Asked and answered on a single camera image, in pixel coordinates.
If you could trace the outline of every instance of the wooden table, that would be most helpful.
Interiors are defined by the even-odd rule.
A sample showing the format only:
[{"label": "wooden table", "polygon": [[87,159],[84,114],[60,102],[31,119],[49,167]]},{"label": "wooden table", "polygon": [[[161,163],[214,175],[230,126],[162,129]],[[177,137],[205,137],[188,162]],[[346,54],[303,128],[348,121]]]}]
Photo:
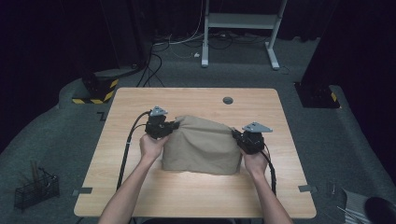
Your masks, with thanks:
[{"label": "wooden table", "polygon": [[[231,105],[223,98],[233,98]],[[235,127],[257,121],[274,129],[264,140],[276,169],[277,198],[291,217],[311,218],[316,209],[309,192],[298,186],[306,180],[290,129],[275,90],[213,88],[120,88],[108,113],[92,162],[83,183],[91,193],[80,193],[75,214],[99,217],[116,191],[125,142],[136,118],[155,105],[167,110],[167,121],[193,115]],[[139,123],[146,123],[143,117]],[[140,159],[139,138],[133,135],[124,179]],[[206,175],[162,170],[161,157],[150,169],[140,192],[134,217],[262,217],[259,199],[242,164],[236,175]],[[269,168],[267,180],[271,181]]]}]

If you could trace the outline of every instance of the white metal frame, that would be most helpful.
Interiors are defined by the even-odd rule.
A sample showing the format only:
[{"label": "white metal frame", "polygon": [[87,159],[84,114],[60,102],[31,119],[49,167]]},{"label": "white metal frame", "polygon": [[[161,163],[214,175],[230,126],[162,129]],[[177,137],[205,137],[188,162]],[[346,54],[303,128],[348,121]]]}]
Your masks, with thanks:
[{"label": "white metal frame", "polygon": [[207,40],[209,27],[222,27],[273,30],[270,41],[265,42],[265,49],[268,52],[273,69],[278,70],[279,63],[277,62],[277,58],[274,53],[274,43],[280,23],[282,22],[283,12],[285,11],[287,2],[288,0],[282,0],[280,9],[276,15],[254,15],[209,13],[209,0],[206,0],[204,44],[202,47],[202,67],[209,66],[209,47]]}]

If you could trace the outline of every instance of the forearm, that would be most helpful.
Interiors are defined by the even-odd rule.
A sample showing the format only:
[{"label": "forearm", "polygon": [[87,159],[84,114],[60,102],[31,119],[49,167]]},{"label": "forearm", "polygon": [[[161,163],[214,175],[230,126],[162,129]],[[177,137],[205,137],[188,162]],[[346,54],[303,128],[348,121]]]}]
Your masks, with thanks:
[{"label": "forearm", "polygon": [[289,214],[286,212],[285,208],[277,199],[275,194],[271,191],[265,176],[253,175],[252,179],[259,195],[264,223],[292,223]]},{"label": "forearm", "polygon": [[140,161],[108,202],[99,223],[128,223],[152,161]]}]

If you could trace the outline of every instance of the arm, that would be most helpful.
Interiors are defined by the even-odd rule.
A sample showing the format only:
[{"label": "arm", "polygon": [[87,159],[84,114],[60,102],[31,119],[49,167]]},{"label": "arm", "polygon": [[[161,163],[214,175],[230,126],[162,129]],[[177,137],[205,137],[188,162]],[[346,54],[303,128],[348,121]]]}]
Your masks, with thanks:
[{"label": "arm", "polygon": [[161,155],[163,145],[167,140],[167,136],[160,140],[155,140],[147,134],[144,134],[140,138],[140,150],[142,154],[140,162],[110,199],[99,219],[99,223],[129,222],[149,168]]},{"label": "arm", "polygon": [[267,167],[267,161],[263,155],[260,153],[248,155],[243,150],[241,150],[241,152],[244,155],[247,171],[250,173],[259,195],[264,223],[292,223],[289,214],[272,192],[267,180],[265,179],[264,173]]}]

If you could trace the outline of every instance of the black container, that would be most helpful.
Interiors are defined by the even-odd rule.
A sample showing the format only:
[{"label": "black container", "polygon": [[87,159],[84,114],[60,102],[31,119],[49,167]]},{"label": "black container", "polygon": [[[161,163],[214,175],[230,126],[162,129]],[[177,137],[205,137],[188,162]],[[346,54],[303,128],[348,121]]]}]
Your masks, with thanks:
[{"label": "black container", "polygon": [[27,207],[41,203],[54,196],[59,197],[59,177],[44,175],[34,183],[15,189],[14,207],[23,210]]}]

